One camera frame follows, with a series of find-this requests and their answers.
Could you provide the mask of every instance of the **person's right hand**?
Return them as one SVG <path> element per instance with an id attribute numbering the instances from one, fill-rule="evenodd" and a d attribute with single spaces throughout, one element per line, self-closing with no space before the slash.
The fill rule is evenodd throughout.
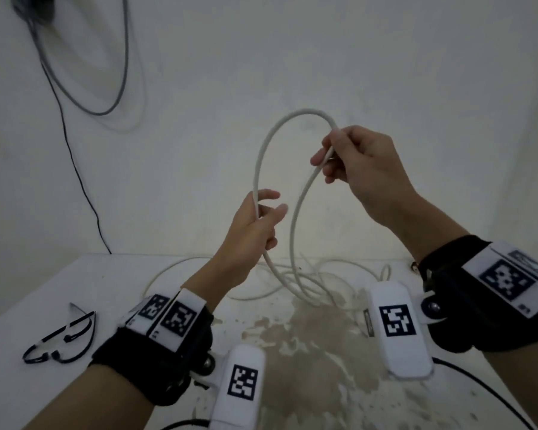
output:
<path id="1" fill-rule="evenodd" d="M 311 164 L 319 165 L 331 146 L 335 154 L 323 167 L 325 182 L 347 182 L 371 218 L 390 227 L 417 197 L 392 138 L 358 125 L 333 130 Z"/>

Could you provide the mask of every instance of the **hand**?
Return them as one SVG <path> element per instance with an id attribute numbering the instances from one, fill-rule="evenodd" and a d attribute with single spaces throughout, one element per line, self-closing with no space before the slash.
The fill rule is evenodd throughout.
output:
<path id="1" fill-rule="evenodd" d="M 335 154 L 323 167 L 325 183 L 347 182 L 369 216 L 390 227 L 417 197 L 392 138 L 358 125 L 333 130 L 311 164 L 319 165 L 331 146 Z"/>
<path id="2" fill-rule="evenodd" d="M 275 190 L 259 190 L 259 201 L 279 199 L 281 194 Z M 213 257 L 215 262 L 230 272 L 232 286 L 243 283 L 249 272 L 257 265 L 264 251 L 269 251 L 277 245 L 275 225 L 287 214 L 287 204 L 282 203 L 277 208 L 259 204 L 259 216 L 255 215 L 253 193 L 249 193 L 239 207 L 230 230 L 223 244 Z"/>

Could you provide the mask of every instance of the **white table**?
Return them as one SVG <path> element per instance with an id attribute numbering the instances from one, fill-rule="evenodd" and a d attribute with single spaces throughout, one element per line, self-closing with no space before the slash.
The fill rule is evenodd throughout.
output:
<path id="1" fill-rule="evenodd" d="M 117 319 L 140 300 L 151 277 L 181 258 L 85 255 L 2 315 L 0 430 L 24 426 L 78 376 L 88 365 L 93 350 L 114 332 Z M 163 274 L 152 291 L 181 285 L 204 262 L 179 264 Z M 361 263 L 379 274 L 385 261 Z M 421 281 L 409 271 L 407 261 L 390 264 L 393 279 L 420 292 Z M 374 282 L 369 274 L 347 264 L 328 264 L 323 271 L 337 274 L 357 290 Z M 232 293 L 257 294 L 272 286 L 265 281 L 267 278 L 265 272 L 253 271 L 247 282 Z M 331 286 L 343 288 L 329 275 L 325 279 Z M 86 311 L 98 311 L 98 329 L 90 352 L 68 365 L 54 361 L 25 365 L 23 352 L 66 323 L 68 302 Z M 323 312 L 294 302 L 287 290 L 251 302 L 225 298 L 215 311 L 214 351 L 226 352 L 246 340 L 263 346 L 267 352 L 260 428 L 337 428 L 332 426 L 336 419 L 349 428 L 379 430 L 523 428 L 495 398 L 448 368 L 437 367 L 435 375 L 422 383 L 388 380 L 379 364 L 374 340 L 364 338 L 344 313 L 319 311 Z M 75 347 L 85 344 L 81 340 Z M 62 347 L 62 354 L 71 355 Z M 433 355 L 466 368 L 516 404 L 480 353 L 455 356 L 433 344 L 429 347 Z M 147 428 L 159 429 L 192 416 L 208 418 L 212 405 L 210 394 L 192 385 L 176 405 L 157 408 Z"/>

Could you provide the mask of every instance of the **white plastic device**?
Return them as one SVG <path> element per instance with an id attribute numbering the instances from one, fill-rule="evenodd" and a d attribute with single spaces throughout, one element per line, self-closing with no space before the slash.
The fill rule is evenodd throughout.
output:
<path id="1" fill-rule="evenodd" d="M 239 344 L 226 356 L 212 355 L 215 359 L 213 373 L 206 377 L 190 374 L 217 394 L 209 428 L 254 430 L 265 377 L 265 352 L 249 344 Z"/>
<path id="2" fill-rule="evenodd" d="M 424 341 L 409 290 L 399 282 L 379 282 L 367 291 L 365 320 L 389 373 L 402 380 L 432 375 L 432 358 Z"/>

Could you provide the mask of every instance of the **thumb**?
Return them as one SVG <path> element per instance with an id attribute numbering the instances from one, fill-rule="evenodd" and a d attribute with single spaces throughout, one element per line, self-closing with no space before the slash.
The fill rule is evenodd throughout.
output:
<path id="1" fill-rule="evenodd" d="M 337 152 L 337 155 L 341 160 L 343 160 L 345 165 L 354 161 L 359 155 L 361 155 L 361 153 L 357 151 L 356 146 L 351 141 L 349 136 L 347 136 L 345 132 L 341 131 L 340 129 L 333 129 L 329 134 L 329 138 L 331 139 L 333 149 L 335 152 Z"/>
<path id="2" fill-rule="evenodd" d="M 286 203 L 282 203 L 277 208 L 269 211 L 265 216 L 257 220 L 257 226 L 263 229 L 264 231 L 272 230 L 276 224 L 278 224 L 285 215 L 287 215 L 289 207 Z"/>

